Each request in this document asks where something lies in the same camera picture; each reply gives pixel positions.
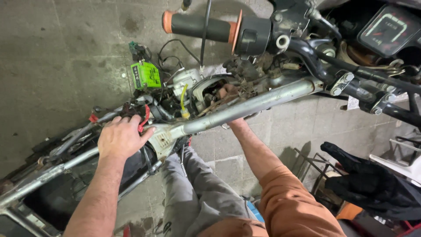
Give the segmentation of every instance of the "motorcycle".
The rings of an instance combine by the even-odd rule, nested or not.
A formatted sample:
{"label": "motorcycle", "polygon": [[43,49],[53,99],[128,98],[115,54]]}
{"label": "motorcycle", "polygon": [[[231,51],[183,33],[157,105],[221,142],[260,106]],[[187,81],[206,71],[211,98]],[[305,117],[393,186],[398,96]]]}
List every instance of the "motorcycle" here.
{"label": "motorcycle", "polygon": [[[89,124],[34,147],[27,165],[4,179],[0,223],[10,226],[6,236],[64,231],[95,172],[101,129],[116,116],[139,114],[144,118],[140,132],[156,127],[148,143],[127,159],[119,200],[182,149],[189,136],[216,126],[229,129],[224,125],[229,121],[310,94],[345,99],[351,101],[347,109],[384,113],[421,127],[415,100],[421,94],[419,3],[372,1],[362,11],[360,0],[322,10],[305,0],[271,0],[270,18],[240,11],[237,22],[210,19],[211,0],[205,16],[186,14],[191,3],[183,0],[181,11],[165,11],[163,30],[202,39],[200,59],[193,55],[201,70],[206,40],[231,44],[237,57],[223,64],[227,74],[203,77],[180,60],[180,69],[170,74],[161,65],[166,60],[161,52],[156,65],[147,47],[130,43],[134,98],[114,110],[95,107],[107,113],[92,114]],[[238,94],[218,98],[227,83]],[[409,98],[410,110],[392,103],[402,95]]]}

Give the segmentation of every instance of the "orange sleeve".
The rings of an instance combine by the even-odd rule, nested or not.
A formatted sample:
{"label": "orange sleeve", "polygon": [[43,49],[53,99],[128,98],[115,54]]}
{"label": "orange sleeve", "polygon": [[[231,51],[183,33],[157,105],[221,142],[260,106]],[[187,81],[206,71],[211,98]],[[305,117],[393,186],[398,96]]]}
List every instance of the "orange sleeve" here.
{"label": "orange sleeve", "polygon": [[346,237],[338,221],[285,165],[260,180],[259,211],[271,237]]}

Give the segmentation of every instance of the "concrete floor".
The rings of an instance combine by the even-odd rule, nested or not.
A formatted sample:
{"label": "concrete floor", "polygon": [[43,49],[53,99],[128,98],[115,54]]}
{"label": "concrete floor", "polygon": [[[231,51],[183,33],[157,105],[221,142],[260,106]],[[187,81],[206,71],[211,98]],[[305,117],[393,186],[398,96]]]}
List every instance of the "concrete floor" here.
{"label": "concrete floor", "polygon": [[[203,14],[206,0],[195,0],[189,13]],[[131,95],[128,74],[130,41],[154,55],[169,39],[180,38],[197,56],[200,39],[167,35],[161,28],[164,10],[181,0],[1,0],[0,1],[0,178],[24,163],[31,147],[87,121],[94,105],[112,108]],[[211,17],[236,21],[244,15],[269,17],[264,0],[216,0]],[[163,56],[177,55],[187,68],[197,67],[177,42]],[[207,42],[205,74],[223,72],[230,46]],[[289,168],[297,159],[293,148],[309,156],[330,141],[356,156],[380,155],[394,135],[413,127],[385,115],[341,111],[345,102],[307,96],[264,111],[249,121],[253,131]],[[231,131],[214,128],[193,137],[193,148],[215,173],[239,194],[253,196],[261,188],[245,162]],[[304,185],[312,186],[310,170]],[[116,228],[132,221],[148,235],[163,214],[160,176],[155,175],[127,195],[118,206]]]}

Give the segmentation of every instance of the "green battery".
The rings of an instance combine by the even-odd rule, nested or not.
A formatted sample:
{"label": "green battery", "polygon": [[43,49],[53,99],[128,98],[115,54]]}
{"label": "green battery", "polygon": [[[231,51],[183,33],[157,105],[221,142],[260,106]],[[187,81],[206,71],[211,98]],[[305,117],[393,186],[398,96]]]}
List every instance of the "green battery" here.
{"label": "green battery", "polygon": [[134,86],[136,89],[144,89],[146,87],[161,87],[161,79],[159,78],[158,69],[149,62],[140,62],[131,65]]}

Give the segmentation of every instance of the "gray pants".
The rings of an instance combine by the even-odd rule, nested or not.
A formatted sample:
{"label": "gray pants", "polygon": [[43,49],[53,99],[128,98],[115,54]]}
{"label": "gray pants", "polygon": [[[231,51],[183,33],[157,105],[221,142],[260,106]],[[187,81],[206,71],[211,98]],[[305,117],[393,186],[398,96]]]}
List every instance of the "gray pants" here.
{"label": "gray pants", "polygon": [[169,156],[162,170],[165,193],[164,236],[197,236],[202,230],[227,217],[256,217],[235,191],[218,178],[191,147],[184,150],[181,169],[177,154]]}

